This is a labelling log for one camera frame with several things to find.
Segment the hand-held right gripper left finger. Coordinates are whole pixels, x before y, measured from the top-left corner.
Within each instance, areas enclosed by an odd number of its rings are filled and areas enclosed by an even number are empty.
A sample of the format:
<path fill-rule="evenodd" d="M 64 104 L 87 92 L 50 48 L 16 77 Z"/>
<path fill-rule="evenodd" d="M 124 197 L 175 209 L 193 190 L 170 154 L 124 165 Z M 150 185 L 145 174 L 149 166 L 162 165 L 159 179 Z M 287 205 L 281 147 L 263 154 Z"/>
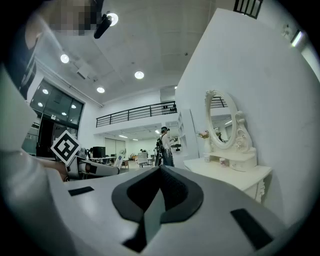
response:
<path fill-rule="evenodd" d="M 139 224 L 123 219 L 112 203 L 114 188 L 127 180 L 151 170 L 150 167 L 131 170 L 122 174 L 93 178 L 86 180 L 70 181 L 64 185 L 68 191 L 84 187 L 93 188 L 92 191 L 74 195 L 71 198 L 80 207 L 80 212 L 85 214 L 93 227 L 102 231 L 102 237 L 122 245 L 125 241 L 133 239 Z"/>

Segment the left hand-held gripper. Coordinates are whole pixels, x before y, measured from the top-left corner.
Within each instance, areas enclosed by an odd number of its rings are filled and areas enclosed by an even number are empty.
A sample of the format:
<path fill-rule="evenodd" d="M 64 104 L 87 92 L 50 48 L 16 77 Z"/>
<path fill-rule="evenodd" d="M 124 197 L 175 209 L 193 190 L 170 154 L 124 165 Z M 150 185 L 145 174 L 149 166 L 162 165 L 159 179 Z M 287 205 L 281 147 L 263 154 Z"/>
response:
<path fill-rule="evenodd" d="M 70 180 L 102 178 L 120 173 L 117 166 L 92 161 L 89 150 L 82 148 L 79 141 L 68 131 L 64 131 L 54 140 L 51 150 L 56 158 L 64 163 Z"/>

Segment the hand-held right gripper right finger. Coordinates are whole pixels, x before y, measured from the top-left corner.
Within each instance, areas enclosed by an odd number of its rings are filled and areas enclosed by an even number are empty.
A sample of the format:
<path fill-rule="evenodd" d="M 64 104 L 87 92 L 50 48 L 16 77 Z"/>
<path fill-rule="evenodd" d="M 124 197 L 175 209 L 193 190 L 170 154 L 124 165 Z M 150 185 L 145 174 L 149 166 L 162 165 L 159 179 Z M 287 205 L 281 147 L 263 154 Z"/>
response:
<path fill-rule="evenodd" d="M 197 183 L 203 202 L 187 221 L 162 224 L 144 248 L 145 256 L 273 256 L 279 238 L 286 230 L 283 222 L 262 204 L 235 186 L 189 170 L 170 170 Z M 256 249 L 232 216 L 245 209 L 271 237 Z"/>

